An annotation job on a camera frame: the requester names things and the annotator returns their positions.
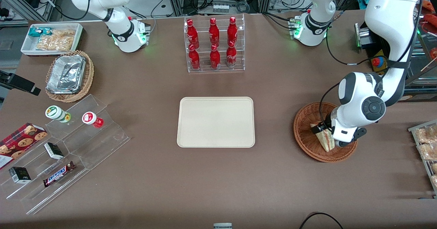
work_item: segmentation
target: brown tabletop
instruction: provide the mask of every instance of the brown tabletop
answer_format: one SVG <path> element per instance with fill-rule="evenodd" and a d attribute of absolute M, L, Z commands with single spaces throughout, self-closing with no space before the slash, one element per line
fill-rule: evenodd
<path fill-rule="evenodd" d="M 354 23 L 347 11 L 329 30 L 333 53 L 354 62 Z M 82 23 L 81 50 L 95 66 L 90 93 L 132 139 L 36 215 L 18 201 L 0 199 L 0 228 L 208 229 L 232 222 L 235 229 L 298 228 L 311 212 L 327 212 L 344 228 L 432 228 L 437 201 L 407 128 L 437 118 L 435 103 L 398 103 L 368 126 L 356 152 L 326 164 L 308 157 L 292 135 L 297 111 L 351 71 L 335 62 L 326 44 L 306 47 L 260 14 L 246 18 L 246 71 L 187 72 L 183 18 L 159 19 L 148 47 L 123 53 L 103 22 Z M 45 87 L 53 58 L 23 55 L 17 74 Z M 336 91 L 326 101 L 338 103 Z M 180 148 L 176 144 L 183 97 L 247 96 L 254 101 L 252 148 Z M 25 122 L 44 125 L 56 104 L 16 89 L 0 111 L 0 136 Z M 304 228 L 337 228 L 312 218 Z"/>

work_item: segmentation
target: wicker basket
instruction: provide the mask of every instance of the wicker basket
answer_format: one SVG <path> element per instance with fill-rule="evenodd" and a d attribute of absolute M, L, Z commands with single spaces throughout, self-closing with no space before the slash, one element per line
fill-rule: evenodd
<path fill-rule="evenodd" d="M 86 96 L 86 94 L 89 91 L 89 88 L 91 87 L 91 84 L 93 83 L 93 76 L 94 76 L 94 65 L 91 59 L 89 59 L 88 55 L 85 52 L 82 51 L 74 51 L 74 52 L 68 52 L 66 54 L 63 54 L 61 56 L 73 56 L 73 55 L 81 55 L 86 59 L 86 65 L 85 65 L 85 72 L 84 77 L 82 80 L 82 89 L 77 94 L 52 94 L 45 90 L 47 95 L 56 101 L 62 101 L 64 103 L 71 103 L 78 101 L 79 99 Z M 55 64 L 55 61 L 53 61 L 52 65 L 50 66 L 50 69 L 48 69 L 47 76 L 45 77 L 45 82 L 48 83 L 48 79 L 50 78 L 50 74 L 52 74 L 53 65 Z"/>
<path fill-rule="evenodd" d="M 319 115 L 319 103 L 320 102 L 315 102 L 305 105 L 296 114 L 293 124 L 295 138 L 302 150 L 304 150 L 310 157 L 321 162 L 341 162 L 354 153 L 357 142 L 354 141 L 343 148 L 336 146 L 329 152 L 326 152 L 325 149 L 323 149 L 317 136 L 311 132 L 310 127 L 311 123 L 318 124 L 322 121 Z M 337 106 L 333 103 L 323 102 L 323 118 L 325 118 L 335 107 Z"/>

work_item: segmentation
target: coca-cola bottle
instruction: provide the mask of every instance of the coca-cola bottle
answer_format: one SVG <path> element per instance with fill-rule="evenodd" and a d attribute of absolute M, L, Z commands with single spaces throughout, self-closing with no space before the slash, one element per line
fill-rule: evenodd
<path fill-rule="evenodd" d="M 237 50 L 233 41 L 228 42 L 228 50 L 226 50 L 226 66 L 233 68 L 237 61 Z"/>
<path fill-rule="evenodd" d="M 211 41 L 211 44 L 215 44 L 217 46 L 220 45 L 220 32 L 219 28 L 217 27 L 217 23 L 215 18 L 209 19 L 209 40 Z"/>
<path fill-rule="evenodd" d="M 187 26 L 188 26 L 188 30 L 187 30 L 188 41 L 190 42 L 190 44 L 194 45 L 195 49 L 198 49 L 199 48 L 199 37 L 197 35 L 197 30 L 193 26 L 193 21 L 191 19 L 187 20 Z"/>
<path fill-rule="evenodd" d="M 220 69 L 220 53 L 217 51 L 218 46 L 216 44 L 211 45 L 211 53 L 209 58 L 211 59 L 211 68 L 214 70 Z"/>
<path fill-rule="evenodd" d="M 229 41 L 233 41 L 234 44 L 237 43 L 237 25 L 236 23 L 236 18 L 234 16 L 231 16 L 231 18 L 229 18 L 229 27 L 228 27 L 228 42 Z"/>
<path fill-rule="evenodd" d="M 190 50 L 190 52 L 188 53 L 188 57 L 190 58 L 190 64 L 192 65 L 193 70 L 199 70 L 200 58 L 199 58 L 199 54 L 195 49 L 195 46 L 193 44 L 190 44 L 188 46 L 188 49 Z"/>

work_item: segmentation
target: red emergency stop button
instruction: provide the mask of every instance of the red emergency stop button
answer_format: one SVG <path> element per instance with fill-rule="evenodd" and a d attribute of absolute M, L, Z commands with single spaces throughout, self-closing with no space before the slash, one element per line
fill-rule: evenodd
<path fill-rule="evenodd" d="M 379 67 L 382 66 L 382 64 L 383 64 L 383 61 L 382 61 L 381 58 L 373 58 L 373 59 L 372 59 L 372 65 L 373 65 L 373 67 L 377 67 L 377 68 L 379 68 Z"/>

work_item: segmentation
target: acrylic display stand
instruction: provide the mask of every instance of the acrylic display stand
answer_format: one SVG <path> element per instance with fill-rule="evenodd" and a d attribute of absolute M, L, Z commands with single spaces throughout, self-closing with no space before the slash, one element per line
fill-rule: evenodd
<path fill-rule="evenodd" d="M 228 26 L 229 18 L 234 16 L 236 18 L 236 25 L 238 27 L 237 32 L 237 43 L 235 49 L 237 50 L 236 65 L 233 68 L 226 66 L 226 50 L 228 49 Z M 185 51 L 187 53 L 187 67 L 188 72 L 236 72 L 245 70 L 245 26 L 244 26 L 244 16 L 239 15 L 221 15 L 214 16 L 217 21 L 217 27 L 220 31 L 220 45 L 218 47 L 218 52 L 220 53 L 220 69 L 214 70 L 211 68 L 211 62 L 209 58 L 209 53 L 211 52 L 211 42 L 209 41 L 209 19 L 210 16 L 190 16 L 185 18 L 184 21 L 184 36 L 185 36 Z M 197 52 L 200 57 L 200 69 L 193 70 L 190 59 L 188 57 L 188 45 L 190 44 L 187 36 L 187 19 L 192 19 L 194 27 L 196 28 L 199 36 L 199 48 Z"/>
<path fill-rule="evenodd" d="M 20 159 L 0 170 L 0 186 L 7 199 L 20 200 L 27 214 L 35 214 L 129 141 L 130 138 L 111 119 L 105 108 L 104 103 L 89 94 L 66 110 L 71 114 L 69 122 L 52 120 L 48 123 L 46 129 L 52 135 L 51 138 L 44 138 Z M 82 116 L 87 111 L 94 112 L 104 120 L 101 128 L 82 122 Z M 64 158 L 50 158 L 44 148 L 47 142 L 56 143 Z M 70 161 L 73 161 L 76 168 L 50 186 L 44 187 L 42 181 Z M 32 181 L 28 184 L 14 183 L 8 171 L 11 167 L 25 167 Z"/>

